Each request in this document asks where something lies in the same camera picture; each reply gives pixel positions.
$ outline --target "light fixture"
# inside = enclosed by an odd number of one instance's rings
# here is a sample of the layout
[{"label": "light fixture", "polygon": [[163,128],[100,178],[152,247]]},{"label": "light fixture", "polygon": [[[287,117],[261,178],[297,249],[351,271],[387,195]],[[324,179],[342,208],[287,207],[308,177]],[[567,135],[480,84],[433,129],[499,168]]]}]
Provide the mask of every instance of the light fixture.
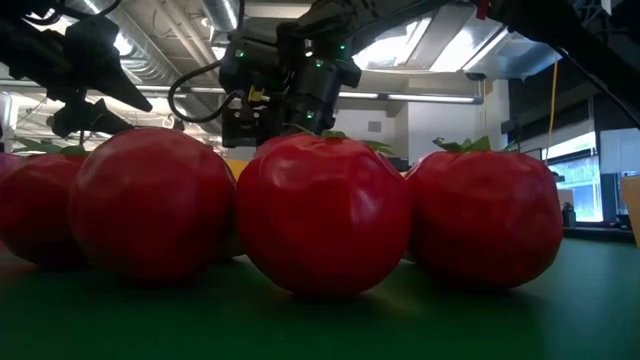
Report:
[{"label": "light fixture", "polygon": [[378,40],[354,55],[353,61],[361,69],[406,63],[430,23],[431,18],[412,22],[405,26],[405,35]]},{"label": "light fixture", "polygon": [[431,65],[432,72],[455,72],[460,70],[472,56],[475,46],[473,36],[467,29],[462,29],[444,48],[438,59]]},{"label": "light fixture", "polygon": [[349,92],[349,91],[340,92],[339,96],[342,99],[377,99],[378,98],[378,94],[376,93],[359,93],[359,92]]},{"label": "light fixture", "polygon": [[509,30],[507,29],[498,29],[498,34],[486,45],[484,46],[478,53],[476,53],[471,60],[469,60],[463,67],[462,70],[469,71],[472,67],[474,67],[480,60],[482,60],[487,54],[493,50],[507,35],[509,35]]},{"label": "light fixture", "polygon": [[413,54],[414,50],[418,46],[418,43],[424,37],[424,33],[427,32],[427,28],[429,28],[429,24],[431,24],[431,18],[424,18],[418,23],[418,26],[411,34],[409,41],[407,41],[407,46],[404,47],[400,55],[396,58],[395,66],[404,65],[409,61],[409,57]]},{"label": "light fixture", "polygon": [[473,104],[476,102],[475,98],[464,97],[464,96],[404,95],[404,94],[389,94],[387,96],[389,100],[409,101],[409,102],[434,102],[434,103],[448,103],[448,104]]}]

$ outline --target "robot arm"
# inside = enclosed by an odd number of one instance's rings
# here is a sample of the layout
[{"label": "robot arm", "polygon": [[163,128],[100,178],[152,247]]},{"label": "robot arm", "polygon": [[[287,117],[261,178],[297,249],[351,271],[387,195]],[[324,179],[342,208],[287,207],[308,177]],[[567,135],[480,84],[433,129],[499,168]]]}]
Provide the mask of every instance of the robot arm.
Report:
[{"label": "robot arm", "polygon": [[[113,10],[119,1],[105,12]],[[42,19],[55,9],[48,18]],[[32,18],[35,13],[41,18]],[[79,19],[66,35],[39,31],[31,24],[47,25],[61,14]],[[27,77],[47,89],[47,97],[65,102],[54,115],[53,131],[66,137],[81,130],[113,133],[131,125],[109,112],[104,103],[85,101],[89,88],[118,99],[140,110],[151,104],[136,89],[120,66],[113,46],[119,28],[102,15],[89,15],[64,6],[61,0],[25,0],[3,3],[0,10],[0,62],[9,67],[15,79]]]},{"label": "robot arm", "polygon": [[[259,39],[240,29],[221,62],[220,83],[228,93],[249,93],[257,87],[269,95],[270,105],[260,114],[257,145],[285,131],[292,123],[314,133],[333,126],[333,109],[342,85],[357,87],[361,71],[350,59],[380,34],[443,6],[451,0],[317,0],[311,9],[278,27],[278,39]],[[618,103],[640,128],[640,74],[589,33],[567,1],[472,0],[487,6],[488,16],[512,31],[547,43],[578,66],[596,86]],[[313,55],[305,57],[305,42]],[[224,134],[223,144],[234,136]]]}]

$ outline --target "tomato leaf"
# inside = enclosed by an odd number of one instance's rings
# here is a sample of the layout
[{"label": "tomato leaf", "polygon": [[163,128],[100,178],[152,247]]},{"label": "tomato leaf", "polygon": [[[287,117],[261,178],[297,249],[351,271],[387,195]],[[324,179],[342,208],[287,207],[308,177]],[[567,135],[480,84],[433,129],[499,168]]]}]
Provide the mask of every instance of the tomato leaf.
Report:
[{"label": "tomato leaf", "polygon": [[502,149],[501,151],[502,152],[518,152],[518,144],[515,141],[512,141],[507,146],[505,146],[504,149]]},{"label": "tomato leaf", "polygon": [[489,141],[488,136],[484,136],[476,142],[471,142],[471,139],[466,139],[462,144],[458,144],[457,142],[446,143],[444,142],[444,138],[439,137],[433,140],[433,143],[449,152],[491,151],[491,141]]},{"label": "tomato leaf", "polygon": [[302,127],[302,126],[300,126],[300,125],[298,125],[298,124],[283,123],[282,125],[291,126],[291,127],[294,127],[294,128],[296,128],[296,129],[300,130],[300,131],[301,131],[301,132],[303,132],[303,133],[307,133],[307,134],[314,135],[314,133],[313,133],[313,132],[311,132],[311,130],[309,130],[309,129],[307,129],[307,128],[304,128],[304,127]]},{"label": "tomato leaf", "polygon": [[89,152],[84,149],[84,146],[77,145],[77,146],[67,146],[65,148],[62,148],[60,150],[60,154],[75,155],[75,156],[87,156],[87,155],[89,155]]},{"label": "tomato leaf", "polygon": [[322,132],[322,137],[337,137],[337,138],[348,138],[347,134],[342,131],[331,131],[325,130]]},{"label": "tomato leaf", "polygon": [[446,151],[464,152],[464,148],[460,144],[458,144],[456,142],[445,143],[444,142],[444,138],[437,138],[437,139],[433,140],[433,143],[438,145],[441,149],[446,150]]},{"label": "tomato leaf", "polygon": [[391,146],[388,144],[373,140],[361,140],[360,142],[368,145],[373,151],[393,156],[393,152],[390,149]]},{"label": "tomato leaf", "polygon": [[488,136],[483,136],[480,140],[474,142],[473,144],[465,147],[465,152],[469,151],[491,151],[491,142],[489,141]]},{"label": "tomato leaf", "polygon": [[21,153],[21,152],[43,152],[43,153],[47,153],[47,154],[58,154],[62,150],[62,147],[58,146],[58,145],[41,144],[41,143],[39,143],[39,142],[37,142],[35,140],[25,139],[25,138],[21,138],[21,137],[16,137],[16,138],[13,138],[11,140],[24,145],[24,147],[22,147],[20,149],[13,150],[12,152],[14,154],[15,153]]}]

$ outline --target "tomato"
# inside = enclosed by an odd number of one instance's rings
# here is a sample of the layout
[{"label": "tomato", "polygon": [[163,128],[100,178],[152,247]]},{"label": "tomato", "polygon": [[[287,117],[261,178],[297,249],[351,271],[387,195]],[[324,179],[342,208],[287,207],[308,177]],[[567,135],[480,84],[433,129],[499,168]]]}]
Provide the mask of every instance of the tomato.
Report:
[{"label": "tomato", "polygon": [[[25,158],[0,152],[0,183],[4,178],[9,176],[13,169],[16,168],[23,159]],[[4,245],[2,245],[2,239],[0,239],[0,250],[3,248]]]},{"label": "tomato", "polygon": [[408,187],[350,139],[301,134],[264,145],[236,193],[240,243],[276,285],[340,298],[382,281],[407,249]]},{"label": "tomato", "polygon": [[413,254],[436,279],[512,288],[553,263],[562,217],[542,162],[518,153],[437,152],[407,181]]},{"label": "tomato", "polygon": [[129,130],[87,158],[69,218],[96,267],[165,285],[204,270],[232,225],[235,179],[206,145],[162,128]]},{"label": "tomato", "polygon": [[47,154],[9,161],[14,168],[0,182],[0,238],[7,248],[44,267],[86,265],[66,215],[69,189],[84,158]]}]

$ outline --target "green table surface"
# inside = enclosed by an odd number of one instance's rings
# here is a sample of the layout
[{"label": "green table surface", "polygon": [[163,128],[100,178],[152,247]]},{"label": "green table surface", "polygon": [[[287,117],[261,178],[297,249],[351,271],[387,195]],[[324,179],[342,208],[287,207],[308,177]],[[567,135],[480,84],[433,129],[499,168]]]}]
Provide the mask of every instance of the green table surface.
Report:
[{"label": "green table surface", "polygon": [[402,262],[343,303],[292,298],[246,258],[136,289],[0,255],[0,359],[640,359],[640,250],[566,239],[505,294],[445,291]]}]

